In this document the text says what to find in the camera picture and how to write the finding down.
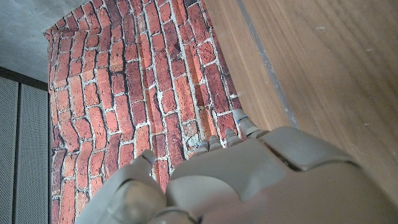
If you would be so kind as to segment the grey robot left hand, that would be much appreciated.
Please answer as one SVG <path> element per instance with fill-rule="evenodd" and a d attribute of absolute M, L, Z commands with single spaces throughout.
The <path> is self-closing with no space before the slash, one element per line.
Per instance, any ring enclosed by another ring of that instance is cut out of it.
<path fill-rule="evenodd" d="M 201 141 L 165 189 L 146 150 L 116 171 L 77 223 L 396 223 L 397 205 L 347 153 L 299 129 L 259 129 L 233 113 L 227 129 Z"/>

